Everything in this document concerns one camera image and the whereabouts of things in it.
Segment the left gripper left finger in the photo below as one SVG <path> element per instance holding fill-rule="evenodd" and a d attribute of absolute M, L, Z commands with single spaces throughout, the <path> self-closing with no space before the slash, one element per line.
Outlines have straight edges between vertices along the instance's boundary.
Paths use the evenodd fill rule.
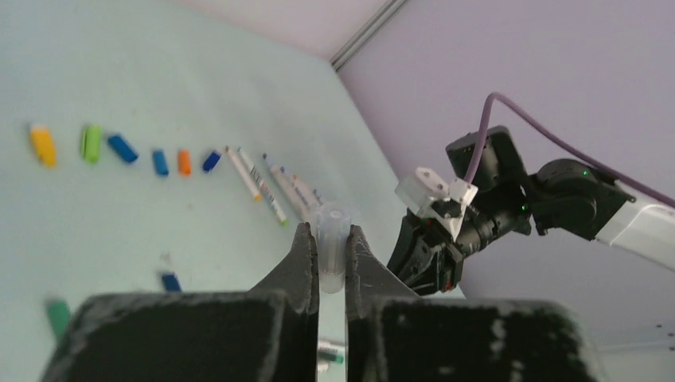
<path fill-rule="evenodd" d="M 99 294 L 75 312 L 44 381 L 314 381 L 318 256 L 309 224 L 253 288 Z"/>

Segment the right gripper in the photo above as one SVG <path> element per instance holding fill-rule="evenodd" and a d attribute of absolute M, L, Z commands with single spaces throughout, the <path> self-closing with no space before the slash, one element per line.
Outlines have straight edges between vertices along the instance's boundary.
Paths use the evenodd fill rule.
<path fill-rule="evenodd" d="M 508 233 L 529 235 L 529 220 L 524 205 L 469 207 L 453 241 L 437 220 L 407 211 L 387 268 L 420 296 L 450 292 L 458 286 L 468 257 Z"/>

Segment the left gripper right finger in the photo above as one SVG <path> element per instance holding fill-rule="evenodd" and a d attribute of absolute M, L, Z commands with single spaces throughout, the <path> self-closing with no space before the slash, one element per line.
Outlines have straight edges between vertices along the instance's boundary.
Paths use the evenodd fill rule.
<path fill-rule="evenodd" d="M 421 298 L 371 252 L 347 241 L 349 381 L 601 381 L 577 317 L 545 301 Z"/>

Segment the navy blue pen cap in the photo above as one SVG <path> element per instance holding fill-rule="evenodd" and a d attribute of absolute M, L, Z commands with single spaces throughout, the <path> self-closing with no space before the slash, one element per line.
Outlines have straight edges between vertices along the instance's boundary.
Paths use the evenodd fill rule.
<path fill-rule="evenodd" d="M 161 272 L 159 279 L 165 292 L 182 292 L 178 277 L 173 272 Z"/>

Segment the light green pen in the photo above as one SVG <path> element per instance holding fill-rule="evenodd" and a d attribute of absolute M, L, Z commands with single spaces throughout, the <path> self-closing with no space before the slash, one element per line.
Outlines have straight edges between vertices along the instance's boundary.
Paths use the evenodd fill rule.
<path fill-rule="evenodd" d="M 281 208 L 279 202 L 277 201 L 274 193 L 270 190 L 267 182 L 264 180 L 263 175 L 261 172 L 258 170 L 254 162 L 252 161 L 251 157 L 248 155 L 246 150 L 243 147 L 239 147 L 237 149 L 237 153 L 239 154 L 241 160 L 247 167 L 253 181 L 256 183 L 258 186 L 259 191 L 263 194 L 265 199 L 267 200 L 267 203 L 271 207 L 272 211 L 274 212 L 277 220 L 282 226 L 287 226 L 288 225 L 288 219 L 286 213 L 283 211 Z"/>

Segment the large blue marker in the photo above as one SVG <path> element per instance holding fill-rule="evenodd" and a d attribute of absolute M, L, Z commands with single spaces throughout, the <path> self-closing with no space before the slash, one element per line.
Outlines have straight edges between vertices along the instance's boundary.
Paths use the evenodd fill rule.
<path fill-rule="evenodd" d="M 294 184 L 291 177 L 282 166 L 276 165 L 270 159 L 268 153 L 263 153 L 262 159 L 267 166 L 269 173 L 275 179 L 278 187 L 283 191 L 286 199 L 294 207 L 298 218 L 301 221 L 310 222 L 312 208 L 310 207 L 310 202 L 302 194 L 300 188 Z"/>

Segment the yellow pen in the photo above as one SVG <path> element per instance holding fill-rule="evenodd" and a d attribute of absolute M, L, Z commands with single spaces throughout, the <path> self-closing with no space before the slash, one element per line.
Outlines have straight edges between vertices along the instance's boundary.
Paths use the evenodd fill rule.
<path fill-rule="evenodd" d="M 246 167 L 244 166 L 243 162 L 241 161 L 240 157 L 230 148 L 230 146 L 226 146 L 224 148 L 225 153 L 228 155 L 228 158 L 236 168 L 236 171 L 242 178 L 245 186 L 248 189 L 248 192 L 252 195 L 252 198 L 254 201 L 261 201 L 262 200 L 262 195 L 260 191 L 257 189 L 256 184 L 252 180 L 249 172 L 247 171 Z"/>

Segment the dark blue pen cap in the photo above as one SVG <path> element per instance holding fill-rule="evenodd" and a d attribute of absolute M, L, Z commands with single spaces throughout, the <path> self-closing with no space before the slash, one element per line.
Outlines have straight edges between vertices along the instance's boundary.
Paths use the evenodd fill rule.
<path fill-rule="evenodd" d="M 210 153 L 208 153 L 204 161 L 202 162 L 201 168 L 204 173 L 209 173 L 213 171 L 213 169 L 217 166 L 218 162 L 221 159 L 221 152 L 218 150 L 212 150 Z"/>

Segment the orange pen cap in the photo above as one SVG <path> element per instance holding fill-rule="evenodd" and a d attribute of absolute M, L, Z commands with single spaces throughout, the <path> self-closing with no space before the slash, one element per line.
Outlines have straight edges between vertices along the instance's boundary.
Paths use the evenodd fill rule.
<path fill-rule="evenodd" d="M 190 176 L 192 173 L 192 162 L 189 150 L 180 149 L 178 151 L 178 172 L 182 176 Z"/>

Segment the small blue pen cap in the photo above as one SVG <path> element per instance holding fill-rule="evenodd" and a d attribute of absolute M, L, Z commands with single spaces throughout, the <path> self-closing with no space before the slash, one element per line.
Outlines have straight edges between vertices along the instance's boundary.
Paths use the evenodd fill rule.
<path fill-rule="evenodd" d="M 153 150 L 151 157 L 155 174 L 159 177 L 167 177 L 170 172 L 164 151 L 161 149 Z"/>

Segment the green marker cap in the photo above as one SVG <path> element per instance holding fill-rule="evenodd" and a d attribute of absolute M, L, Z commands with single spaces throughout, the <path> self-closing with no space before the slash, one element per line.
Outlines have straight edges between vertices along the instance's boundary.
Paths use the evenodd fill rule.
<path fill-rule="evenodd" d="M 50 298 L 45 303 L 45 312 L 53 335 L 59 340 L 68 328 L 71 317 L 69 305 L 62 298 Z"/>

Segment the large blue marker cap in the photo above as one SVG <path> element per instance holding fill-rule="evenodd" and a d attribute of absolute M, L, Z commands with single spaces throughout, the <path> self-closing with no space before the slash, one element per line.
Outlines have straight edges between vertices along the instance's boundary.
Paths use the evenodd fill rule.
<path fill-rule="evenodd" d="M 135 148 L 121 134 L 109 135 L 107 144 L 124 163 L 131 164 L 139 158 Z"/>

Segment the light green pen cap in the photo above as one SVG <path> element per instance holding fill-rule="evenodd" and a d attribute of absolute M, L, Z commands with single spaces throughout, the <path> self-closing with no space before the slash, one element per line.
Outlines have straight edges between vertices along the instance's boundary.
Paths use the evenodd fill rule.
<path fill-rule="evenodd" d="M 83 128 L 80 140 L 80 155 L 88 163 L 96 164 L 99 161 L 102 127 L 87 125 Z"/>

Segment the yellow pen cap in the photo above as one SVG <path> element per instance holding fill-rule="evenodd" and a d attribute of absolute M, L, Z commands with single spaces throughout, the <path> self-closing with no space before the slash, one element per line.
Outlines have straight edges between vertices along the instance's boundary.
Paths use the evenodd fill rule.
<path fill-rule="evenodd" d="M 57 165 L 57 149 L 49 128 L 42 124 L 33 124 L 29 128 L 29 140 L 39 162 L 53 168 Z"/>

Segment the orange cap marker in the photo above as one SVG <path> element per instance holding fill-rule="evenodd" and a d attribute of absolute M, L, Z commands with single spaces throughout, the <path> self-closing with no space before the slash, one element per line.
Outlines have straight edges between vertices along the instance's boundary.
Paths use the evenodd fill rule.
<path fill-rule="evenodd" d="M 324 202 L 323 202 L 323 199 L 322 199 L 322 196 L 320 195 L 320 193 L 316 189 L 314 189 L 312 191 L 312 194 L 314 196 L 314 199 L 317 201 L 317 204 L 319 206 L 323 206 Z"/>

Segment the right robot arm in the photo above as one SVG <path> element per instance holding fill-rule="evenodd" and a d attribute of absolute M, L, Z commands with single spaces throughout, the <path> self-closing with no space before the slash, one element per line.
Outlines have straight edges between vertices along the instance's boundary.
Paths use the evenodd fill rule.
<path fill-rule="evenodd" d="M 407 212 L 388 269 L 419 295 L 459 284 L 464 261 L 510 233 L 541 236 L 559 228 L 674 267 L 674 204 L 642 186 L 571 158 L 527 173 L 506 127 L 486 140 L 469 134 L 446 148 L 457 172 L 481 157 L 472 181 L 444 181 L 420 167 L 396 194 Z"/>

